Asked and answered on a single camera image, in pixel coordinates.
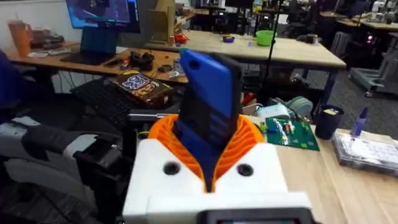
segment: black screen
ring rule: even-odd
[[[253,0],[226,0],[225,6],[250,9],[253,7]]]

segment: monitor screen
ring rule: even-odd
[[[225,6],[250,9],[253,7],[253,0],[226,0]]]
[[[67,0],[72,27],[139,33],[138,0]]]

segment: small black device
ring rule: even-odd
[[[173,70],[173,66],[172,65],[162,65],[159,68],[157,68],[157,70],[160,72],[169,72],[169,71]]]
[[[139,67],[140,71],[151,71],[155,56],[146,52],[142,56],[140,53],[132,51],[130,53],[130,66]]]
[[[115,66],[118,66],[118,65],[121,64],[122,62],[123,62],[122,59],[114,59],[114,60],[112,60],[112,61],[110,61],[110,62],[104,64],[104,67],[113,68],[113,67],[115,67]]]
[[[253,7],[253,0],[226,0],[225,6],[251,9]]]
[[[307,208],[258,208],[200,212],[197,224],[316,224]]]

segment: wooden table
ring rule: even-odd
[[[189,38],[188,42],[182,47],[196,50],[203,53],[220,53],[235,58],[244,63],[264,65],[267,62],[270,47],[260,47],[256,39],[249,35],[233,35],[235,41],[227,44],[222,41],[222,36],[211,32],[188,31],[183,33]],[[149,49],[178,51],[176,46],[165,44],[148,43],[145,45]],[[327,103],[330,92],[336,80],[339,70],[344,70],[344,61],[333,55],[322,45],[311,45],[294,39],[276,38],[272,52],[271,65],[304,68],[304,77],[307,77],[308,70],[321,70],[329,72],[328,81],[325,86],[325,94],[321,103]]]
[[[259,118],[249,119],[259,124]],[[389,136],[363,132],[361,137],[393,143]],[[316,221],[398,223],[397,178],[340,166],[331,141],[317,139],[317,143],[320,152],[276,146],[288,189],[308,193]]]
[[[64,46],[67,46],[71,50],[79,51],[79,45],[72,42],[65,42]],[[161,65],[173,65],[173,59],[179,57],[178,53],[173,52],[164,52],[159,50],[147,50],[147,49],[134,49],[130,48],[125,50],[124,52],[117,54],[115,58],[126,59],[130,52],[134,50],[139,52],[140,54],[144,54],[145,52],[149,52],[155,56],[153,70],[149,72],[143,72],[143,74],[147,76],[154,76],[157,71],[157,68]],[[21,57],[19,56],[16,49],[5,50],[4,53],[7,55],[8,59],[15,64],[20,65],[30,65],[35,67],[51,67],[56,68],[57,70],[66,70],[70,72],[81,72],[88,73],[92,75],[117,75],[119,73],[125,72],[119,69],[119,67],[107,68],[103,65],[83,65],[80,63],[71,63],[71,62],[61,62],[60,59],[66,57],[66,55],[57,55],[57,56],[47,56],[45,58],[30,58],[30,57]],[[187,83],[188,80],[186,77],[179,77],[176,80],[170,80],[168,73],[160,73],[157,76],[157,79],[168,81],[168,82],[177,82],[177,83]]]
[[[357,27],[358,26],[358,23],[352,21],[351,19],[338,19],[337,22],[340,24],[343,24],[345,26],[348,26],[348,27]]]
[[[323,17],[332,17],[332,18],[347,18],[347,16],[340,15],[338,13],[334,12],[320,12],[319,15]]]
[[[368,22],[365,20],[360,21],[361,24],[366,25],[370,28],[373,29],[378,29],[378,30],[389,30],[389,31],[397,31],[398,30],[398,24],[385,24],[381,22]]]

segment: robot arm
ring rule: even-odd
[[[190,50],[181,63],[187,94],[139,143],[125,223],[315,223],[306,193],[288,192],[275,147],[239,115],[239,65]]]

